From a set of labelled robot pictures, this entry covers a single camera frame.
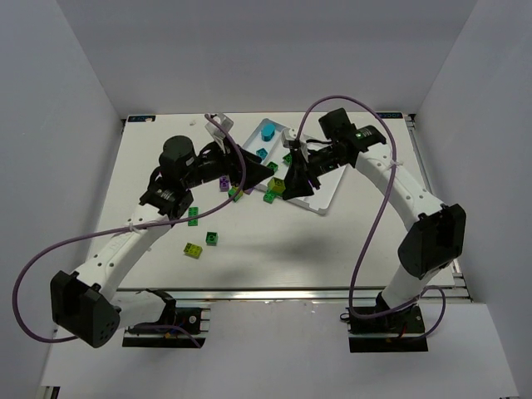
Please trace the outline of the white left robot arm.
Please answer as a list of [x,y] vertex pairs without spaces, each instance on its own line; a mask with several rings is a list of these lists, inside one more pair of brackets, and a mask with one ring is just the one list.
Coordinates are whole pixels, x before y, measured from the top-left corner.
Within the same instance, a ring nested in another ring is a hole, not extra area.
[[273,176],[259,156],[228,139],[195,152],[190,138],[177,135],[163,144],[159,165],[131,216],[132,225],[113,234],[91,259],[51,281],[52,319],[94,348],[121,328],[178,330],[176,301],[160,289],[117,294],[122,280],[151,245],[170,231],[192,205],[191,190],[229,177],[244,190]]

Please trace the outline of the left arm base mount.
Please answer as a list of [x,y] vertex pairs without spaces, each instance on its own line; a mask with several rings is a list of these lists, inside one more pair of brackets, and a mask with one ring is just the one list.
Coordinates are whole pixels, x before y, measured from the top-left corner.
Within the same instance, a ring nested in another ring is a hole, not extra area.
[[210,309],[196,303],[179,304],[163,290],[146,289],[115,296],[124,328],[123,347],[203,347],[209,331]]

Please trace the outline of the small blue lego brick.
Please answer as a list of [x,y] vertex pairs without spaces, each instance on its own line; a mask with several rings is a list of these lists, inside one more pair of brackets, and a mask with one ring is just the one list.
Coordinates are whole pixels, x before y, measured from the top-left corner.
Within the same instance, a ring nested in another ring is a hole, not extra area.
[[268,151],[264,148],[260,148],[256,150],[256,155],[261,159],[261,161],[264,161],[268,157]]

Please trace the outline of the lime-green lego pair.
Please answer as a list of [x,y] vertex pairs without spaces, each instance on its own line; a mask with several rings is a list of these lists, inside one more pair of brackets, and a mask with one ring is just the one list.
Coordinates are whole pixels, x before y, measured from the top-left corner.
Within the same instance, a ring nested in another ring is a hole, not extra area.
[[277,197],[282,197],[286,190],[284,180],[273,177],[267,184],[267,192]]

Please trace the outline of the green lego plate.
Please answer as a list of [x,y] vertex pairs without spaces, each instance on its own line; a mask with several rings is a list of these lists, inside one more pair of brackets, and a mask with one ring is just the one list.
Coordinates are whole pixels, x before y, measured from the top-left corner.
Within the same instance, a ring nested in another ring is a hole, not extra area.
[[199,221],[197,219],[197,216],[199,214],[199,208],[196,206],[191,206],[188,209],[188,225],[189,226],[197,226],[199,224]]

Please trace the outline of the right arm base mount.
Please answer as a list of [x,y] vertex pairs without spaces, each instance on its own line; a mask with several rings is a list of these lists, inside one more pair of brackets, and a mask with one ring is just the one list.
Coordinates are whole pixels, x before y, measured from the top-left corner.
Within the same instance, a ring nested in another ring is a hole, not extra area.
[[340,314],[347,324],[350,353],[427,352],[425,324],[418,305],[379,318],[355,318],[348,309]]

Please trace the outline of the blue long lego brick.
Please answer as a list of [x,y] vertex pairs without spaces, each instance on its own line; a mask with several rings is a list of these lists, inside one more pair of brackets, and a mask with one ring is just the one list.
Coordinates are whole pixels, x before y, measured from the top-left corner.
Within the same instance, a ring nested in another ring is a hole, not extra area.
[[261,139],[264,142],[269,142],[273,139],[276,132],[276,127],[272,123],[265,124],[260,131]]

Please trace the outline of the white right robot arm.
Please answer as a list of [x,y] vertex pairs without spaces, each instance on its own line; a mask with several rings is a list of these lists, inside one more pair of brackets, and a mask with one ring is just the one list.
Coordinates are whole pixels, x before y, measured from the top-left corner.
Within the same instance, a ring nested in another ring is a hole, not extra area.
[[382,193],[378,210],[391,206],[404,224],[406,235],[397,250],[399,266],[378,294],[372,318],[399,313],[416,303],[431,280],[447,268],[463,249],[466,212],[429,193],[397,159],[397,144],[386,126],[358,127],[343,108],[318,120],[326,140],[310,150],[301,131],[283,131],[283,146],[291,164],[285,177],[286,200],[313,195],[319,177],[350,165]]

